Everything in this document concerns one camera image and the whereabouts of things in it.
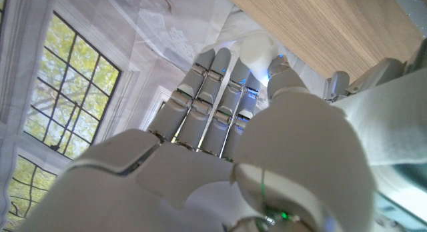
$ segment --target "tree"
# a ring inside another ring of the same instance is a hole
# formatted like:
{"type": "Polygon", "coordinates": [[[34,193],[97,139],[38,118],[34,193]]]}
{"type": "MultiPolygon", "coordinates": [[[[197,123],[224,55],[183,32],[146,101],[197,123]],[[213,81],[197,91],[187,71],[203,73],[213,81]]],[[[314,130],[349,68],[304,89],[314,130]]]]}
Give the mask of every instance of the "tree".
{"type": "MultiPolygon", "coordinates": [[[[71,159],[92,143],[119,71],[54,15],[24,131],[71,159]]],[[[19,157],[9,186],[6,229],[14,230],[50,188],[55,175],[19,157]]]]}

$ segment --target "robotic hand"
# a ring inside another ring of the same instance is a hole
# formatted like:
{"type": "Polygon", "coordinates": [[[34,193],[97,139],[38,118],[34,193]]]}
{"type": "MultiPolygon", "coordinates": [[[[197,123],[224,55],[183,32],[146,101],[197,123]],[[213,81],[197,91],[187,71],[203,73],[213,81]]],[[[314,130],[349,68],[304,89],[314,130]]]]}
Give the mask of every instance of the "robotic hand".
{"type": "Polygon", "coordinates": [[[374,181],[344,113],[310,95],[260,34],[214,110],[229,62],[227,49],[199,55],[149,132],[90,147],[20,231],[371,230],[374,181]],[[267,78],[271,104],[253,116],[255,78],[267,78]]]}

